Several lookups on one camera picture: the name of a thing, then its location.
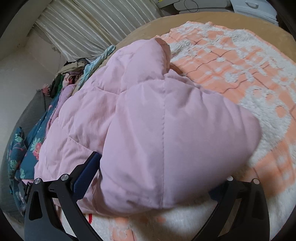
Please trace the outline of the blue floral pink quilt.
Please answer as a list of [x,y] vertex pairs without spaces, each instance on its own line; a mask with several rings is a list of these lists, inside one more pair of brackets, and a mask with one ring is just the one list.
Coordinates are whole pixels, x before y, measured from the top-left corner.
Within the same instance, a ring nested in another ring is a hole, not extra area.
[[25,135],[23,129],[18,127],[12,137],[7,153],[8,178],[11,194],[21,216],[25,215],[28,200],[26,183],[34,180],[34,167],[39,161],[40,149],[46,134],[74,89],[75,85],[71,84],[52,98],[49,107],[28,135]]

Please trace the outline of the white striped curtain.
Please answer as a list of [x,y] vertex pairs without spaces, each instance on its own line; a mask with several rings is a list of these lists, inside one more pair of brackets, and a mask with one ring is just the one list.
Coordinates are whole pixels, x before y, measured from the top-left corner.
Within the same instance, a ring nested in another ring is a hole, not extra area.
[[154,1],[51,1],[35,22],[67,61],[95,58],[162,17]]

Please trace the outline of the light blue garment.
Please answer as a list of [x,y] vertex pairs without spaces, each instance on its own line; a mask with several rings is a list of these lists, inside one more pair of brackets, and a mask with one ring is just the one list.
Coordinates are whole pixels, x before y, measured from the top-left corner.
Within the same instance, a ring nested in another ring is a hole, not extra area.
[[115,45],[110,45],[95,60],[93,60],[91,63],[85,66],[83,75],[81,76],[79,83],[77,84],[77,90],[81,89],[84,83],[100,67],[100,65],[107,59],[107,57],[114,52],[115,49],[116,49]]

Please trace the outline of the grey vanity table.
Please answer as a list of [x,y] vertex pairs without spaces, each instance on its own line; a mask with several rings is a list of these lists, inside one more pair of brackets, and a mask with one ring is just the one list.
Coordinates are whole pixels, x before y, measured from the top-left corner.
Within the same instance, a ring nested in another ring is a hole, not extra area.
[[153,1],[164,15],[199,13],[203,11],[234,12],[231,1],[221,0],[163,0]]

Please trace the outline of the tan bed cover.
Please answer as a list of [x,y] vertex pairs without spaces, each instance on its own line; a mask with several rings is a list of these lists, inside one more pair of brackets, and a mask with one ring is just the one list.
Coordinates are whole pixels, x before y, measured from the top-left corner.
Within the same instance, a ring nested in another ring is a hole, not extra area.
[[231,12],[200,12],[165,16],[155,19],[136,30],[116,45],[116,50],[141,39],[151,39],[156,35],[168,33],[187,21],[224,26],[229,29],[247,29],[261,39],[274,45],[285,56],[295,61],[295,40],[293,36],[282,28],[262,19],[253,18]]

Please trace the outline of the pile of clothes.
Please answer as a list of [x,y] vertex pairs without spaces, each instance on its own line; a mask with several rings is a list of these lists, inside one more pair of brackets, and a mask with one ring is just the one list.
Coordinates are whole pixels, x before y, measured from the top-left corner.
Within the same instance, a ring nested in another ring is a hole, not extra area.
[[65,87],[76,84],[89,63],[86,58],[80,58],[75,62],[66,62],[55,75],[53,82],[50,85],[45,84],[41,91],[45,96],[54,98]]

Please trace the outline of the pink quilted jacket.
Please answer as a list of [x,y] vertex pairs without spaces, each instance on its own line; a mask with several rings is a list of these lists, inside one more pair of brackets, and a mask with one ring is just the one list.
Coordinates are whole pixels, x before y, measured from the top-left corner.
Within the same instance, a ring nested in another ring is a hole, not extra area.
[[168,209],[218,186],[261,139],[258,119],[170,68],[160,38],[116,51],[67,99],[41,145],[35,177],[58,179],[102,155],[83,213]]

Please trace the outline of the white drawer chest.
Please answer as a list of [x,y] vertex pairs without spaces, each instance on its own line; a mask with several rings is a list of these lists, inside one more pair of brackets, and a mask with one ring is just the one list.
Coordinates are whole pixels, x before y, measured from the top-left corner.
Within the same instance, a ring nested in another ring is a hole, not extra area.
[[259,18],[278,26],[277,12],[268,1],[230,0],[235,13]]

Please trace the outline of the grey headboard cushion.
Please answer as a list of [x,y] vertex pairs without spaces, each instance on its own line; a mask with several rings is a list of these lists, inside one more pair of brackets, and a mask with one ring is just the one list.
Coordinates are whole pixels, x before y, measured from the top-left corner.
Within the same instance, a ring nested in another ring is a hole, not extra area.
[[7,168],[7,153],[12,137],[14,136],[16,128],[18,127],[21,127],[24,134],[28,135],[33,126],[45,113],[51,101],[52,99],[48,96],[45,96],[42,90],[37,90],[33,99],[27,105],[20,118],[16,122],[16,125],[14,126],[8,141],[6,142],[5,151],[1,157],[1,209],[5,213],[19,214],[13,195],[11,194]]

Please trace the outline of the orange plaid bear blanket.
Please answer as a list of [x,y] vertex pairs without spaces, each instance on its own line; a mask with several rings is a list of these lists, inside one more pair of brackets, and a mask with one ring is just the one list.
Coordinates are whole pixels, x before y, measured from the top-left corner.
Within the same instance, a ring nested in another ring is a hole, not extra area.
[[295,63],[249,30],[186,22],[158,29],[153,22],[118,44],[160,37],[171,48],[174,67],[193,82],[249,109],[262,139],[235,177],[261,182],[272,240],[295,240]]

